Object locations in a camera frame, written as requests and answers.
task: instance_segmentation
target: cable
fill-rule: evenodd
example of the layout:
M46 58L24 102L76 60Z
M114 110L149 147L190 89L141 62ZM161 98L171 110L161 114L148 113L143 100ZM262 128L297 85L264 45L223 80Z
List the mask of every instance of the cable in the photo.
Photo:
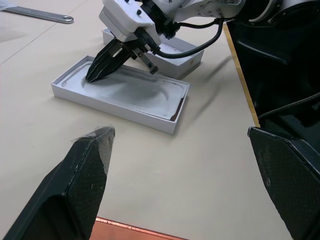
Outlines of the cable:
M218 24L219 20L220 20L219 18L216 18L212 22L204 24L204 25L195 25L195 24L186 23L186 22L178 22L177 25L179 27L187 27L187 28L191 28L191 29L205 29L205 28L211 27L215 24Z
M288 105L285 105L285 106L279 107L279 108L277 108L277 109L268 111L268 112L260 115L260 116L258 117L258 119L260 120L260 119L263 119L263 118L265 118L265 117L267 117L267 116L270 116L270 115L272 115L272 114L276 114L276 113L282 112L282 111L284 111L284 110L287 110L287 109L289 109L289 108L292 108L292 107L295 107L295 106L304 104L304 103L309 102L309 101L311 101L311 100L313 100L313 99L316 99L316 98L318 98L318 97L320 97L320 92L318 92L318 93L316 93L316 94L314 94L314 95L312 95L312 96L306 97L306 98L304 98L304 99L301 99L301 100L299 100L299 101L295 101L295 102L290 103L290 104L288 104Z
M152 48L153 53L159 55L160 57L163 57L165 59L182 59L185 57L189 57L193 54L196 54L204 49L206 49L207 47L211 46L212 44L214 44L218 38L220 37L221 33L222 33L222 29L223 29L223 25L224 25L224 19L220 18L219 19L219 27L218 27L218 31L216 33L216 35L209 41L207 41L206 43L202 44L201 46L198 46L190 51L186 51L183 53L177 53L177 54L170 54L170 53L166 53L163 51L160 51L159 46L158 48Z

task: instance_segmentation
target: white box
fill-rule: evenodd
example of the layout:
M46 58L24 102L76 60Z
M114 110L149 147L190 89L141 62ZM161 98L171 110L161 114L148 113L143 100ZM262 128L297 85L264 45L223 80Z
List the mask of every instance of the white box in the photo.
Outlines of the white box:
M122 66L106 79L88 83L94 60L86 56L51 84L54 96L173 134L189 84Z
M106 45L112 39L114 39L114 36L108 28L102 31L102 37L103 43ZM179 54L196 48L195 45L192 45L191 43L188 43L177 37L168 40L162 35L160 36L160 39L161 50L165 53ZM199 66L204 52L205 51L202 50L191 56L178 59L163 58L158 55L153 55L151 52L147 52L145 55L151 62L153 62L154 65L159 68L160 73L165 74L173 79L181 79Z

